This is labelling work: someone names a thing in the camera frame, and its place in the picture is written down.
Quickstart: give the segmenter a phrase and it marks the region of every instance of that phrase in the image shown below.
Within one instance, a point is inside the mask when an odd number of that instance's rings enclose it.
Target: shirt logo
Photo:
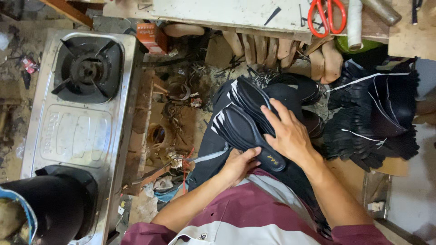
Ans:
[[[201,234],[197,239],[205,240],[208,237],[206,233]]]

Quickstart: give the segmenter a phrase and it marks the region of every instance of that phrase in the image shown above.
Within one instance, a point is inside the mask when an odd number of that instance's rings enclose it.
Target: blue fabric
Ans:
[[[8,198],[11,200],[20,201],[21,206],[23,207],[24,211],[26,212],[27,224],[29,225],[29,231],[30,231],[28,243],[31,244],[33,237],[35,237],[36,229],[38,228],[38,223],[36,220],[35,213],[33,212],[30,205],[17,192],[3,189],[2,187],[0,187],[0,198]]]
[[[176,189],[172,189],[168,192],[154,192],[154,196],[157,197],[157,199],[163,201],[163,202],[169,202],[173,197],[176,195],[176,193],[179,191],[180,188],[183,188],[183,183]]]

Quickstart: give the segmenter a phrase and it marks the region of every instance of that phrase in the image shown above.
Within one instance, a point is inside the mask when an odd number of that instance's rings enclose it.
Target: green object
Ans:
[[[337,36],[335,38],[335,44],[336,44],[336,48],[339,50],[339,52],[346,53],[346,54],[363,53],[363,52],[366,52],[368,50],[371,50],[373,48],[377,48],[377,47],[380,47],[383,45],[380,42],[362,39],[363,48],[356,50],[356,51],[350,51],[350,50],[348,50],[348,37],[346,37],[346,36],[340,36],[340,37]]]

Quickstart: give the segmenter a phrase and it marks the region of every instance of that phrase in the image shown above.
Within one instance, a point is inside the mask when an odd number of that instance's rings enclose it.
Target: man's left hand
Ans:
[[[255,157],[259,155],[261,150],[260,146],[248,149],[245,152],[233,149],[224,167],[217,175],[228,183],[229,187],[236,186],[245,178],[250,169],[260,165]]]

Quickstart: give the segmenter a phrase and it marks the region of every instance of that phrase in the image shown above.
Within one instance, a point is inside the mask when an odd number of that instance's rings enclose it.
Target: white board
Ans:
[[[281,11],[264,25],[277,7],[280,7]],[[307,32],[309,27],[301,17],[307,18],[309,8],[308,0],[154,0],[151,14],[185,20]],[[321,23],[318,14],[315,22]],[[324,28],[321,27],[318,32],[324,33]]]

